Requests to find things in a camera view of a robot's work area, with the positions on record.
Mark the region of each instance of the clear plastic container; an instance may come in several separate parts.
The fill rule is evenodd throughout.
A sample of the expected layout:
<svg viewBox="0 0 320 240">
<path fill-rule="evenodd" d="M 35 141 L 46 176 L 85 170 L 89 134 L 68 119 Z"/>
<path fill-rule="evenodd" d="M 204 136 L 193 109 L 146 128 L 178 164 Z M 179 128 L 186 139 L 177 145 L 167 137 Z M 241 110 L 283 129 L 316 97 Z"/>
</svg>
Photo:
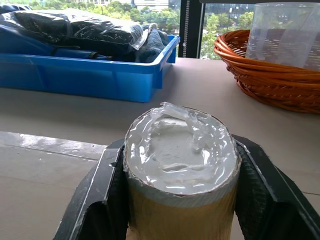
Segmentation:
<svg viewBox="0 0 320 240">
<path fill-rule="evenodd" d="M 246 58 L 320 71 L 320 3 L 255 5 Z"/>
</svg>

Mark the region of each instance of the white table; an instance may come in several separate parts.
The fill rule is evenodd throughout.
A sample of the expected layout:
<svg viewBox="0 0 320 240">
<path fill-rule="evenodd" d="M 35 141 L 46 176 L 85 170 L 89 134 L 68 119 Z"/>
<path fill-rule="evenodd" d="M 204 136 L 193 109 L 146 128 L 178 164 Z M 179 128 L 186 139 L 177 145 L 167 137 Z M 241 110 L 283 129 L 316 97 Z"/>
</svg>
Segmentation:
<svg viewBox="0 0 320 240">
<path fill-rule="evenodd" d="M 108 145 L 161 102 L 212 114 L 231 133 L 261 145 L 320 213 L 320 115 L 255 101 L 240 91 L 222 61 L 178 58 L 149 103 L 0 89 L 0 131 Z M 232 239 L 241 239 L 238 232 Z"/>
</svg>

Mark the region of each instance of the container rim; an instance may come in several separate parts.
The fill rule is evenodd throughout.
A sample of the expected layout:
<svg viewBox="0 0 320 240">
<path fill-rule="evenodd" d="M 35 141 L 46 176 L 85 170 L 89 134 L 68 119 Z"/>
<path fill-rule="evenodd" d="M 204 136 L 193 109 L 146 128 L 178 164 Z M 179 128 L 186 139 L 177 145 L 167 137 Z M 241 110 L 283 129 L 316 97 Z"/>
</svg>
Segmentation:
<svg viewBox="0 0 320 240">
<path fill-rule="evenodd" d="M 320 7 L 319 2 L 263 2 L 263 3 L 256 3 L 255 7 L 273 7 L 273 8 L 314 8 Z"/>
</svg>

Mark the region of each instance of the wicker basket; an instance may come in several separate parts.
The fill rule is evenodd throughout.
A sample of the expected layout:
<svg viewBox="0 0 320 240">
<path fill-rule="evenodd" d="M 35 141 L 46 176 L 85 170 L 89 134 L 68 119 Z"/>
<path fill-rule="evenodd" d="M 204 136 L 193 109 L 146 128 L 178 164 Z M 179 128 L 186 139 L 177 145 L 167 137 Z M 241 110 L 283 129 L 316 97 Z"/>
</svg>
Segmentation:
<svg viewBox="0 0 320 240">
<path fill-rule="evenodd" d="M 249 33 L 227 32 L 214 43 L 241 90 L 267 105 L 320 114 L 320 71 L 245 58 Z M 314 59 L 320 65 L 320 57 Z"/>
</svg>

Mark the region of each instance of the blue plastic tray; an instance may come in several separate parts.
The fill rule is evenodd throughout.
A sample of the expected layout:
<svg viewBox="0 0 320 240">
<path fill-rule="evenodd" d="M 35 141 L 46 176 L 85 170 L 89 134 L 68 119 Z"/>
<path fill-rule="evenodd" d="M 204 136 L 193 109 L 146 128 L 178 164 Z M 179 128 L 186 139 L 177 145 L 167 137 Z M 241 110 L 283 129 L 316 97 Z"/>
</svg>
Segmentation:
<svg viewBox="0 0 320 240">
<path fill-rule="evenodd" d="M 179 36 L 153 63 L 0 54 L 0 87 L 148 102 L 176 62 Z"/>
</svg>

